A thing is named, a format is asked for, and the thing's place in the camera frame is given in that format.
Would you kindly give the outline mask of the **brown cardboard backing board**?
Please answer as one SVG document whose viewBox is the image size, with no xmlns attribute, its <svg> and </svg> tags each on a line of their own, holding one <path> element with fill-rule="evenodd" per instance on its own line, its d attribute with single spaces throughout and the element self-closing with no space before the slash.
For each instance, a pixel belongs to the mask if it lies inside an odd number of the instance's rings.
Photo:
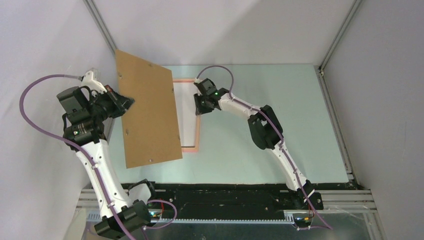
<svg viewBox="0 0 424 240">
<path fill-rule="evenodd" d="M 183 157 L 171 70 L 115 51 L 119 94 L 134 103 L 122 116 L 126 167 Z"/>
</svg>

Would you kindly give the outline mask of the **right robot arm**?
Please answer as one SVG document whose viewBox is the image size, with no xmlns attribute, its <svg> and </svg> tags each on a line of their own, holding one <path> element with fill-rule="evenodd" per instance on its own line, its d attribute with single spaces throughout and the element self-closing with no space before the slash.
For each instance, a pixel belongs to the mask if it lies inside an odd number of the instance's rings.
<svg viewBox="0 0 424 240">
<path fill-rule="evenodd" d="M 291 204 L 297 209 L 308 206 L 315 189 L 290 155 L 283 128 L 272 107 L 259 107 L 232 95 L 228 89 L 217 89 L 209 78 L 196 78 L 194 86 L 197 88 L 197 93 L 193 96 L 195 114 L 199 116 L 220 110 L 247 120 L 253 143 L 259 149 L 269 151 L 279 162 L 285 184 L 292 193 Z"/>
</svg>

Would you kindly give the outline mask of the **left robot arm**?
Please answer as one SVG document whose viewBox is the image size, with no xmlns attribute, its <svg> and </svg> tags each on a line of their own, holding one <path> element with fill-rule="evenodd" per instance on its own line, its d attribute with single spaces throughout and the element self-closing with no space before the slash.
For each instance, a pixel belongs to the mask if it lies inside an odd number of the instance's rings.
<svg viewBox="0 0 424 240">
<path fill-rule="evenodd" d="M 126 192 L 118 180 L 109 155 L 104 121 L 123 116 L 135 100 L 115 92 L 109 85 L 98 91 L 87 86 L 68 88 L 57 96 L 70 122 L 63 138 L 83 164 L 97 197 L 101 222 L 97 235 L 118 240 L 151 223 L 148 208 L 158 202 L 158 194 L 147 179 Z"/>
</svg>

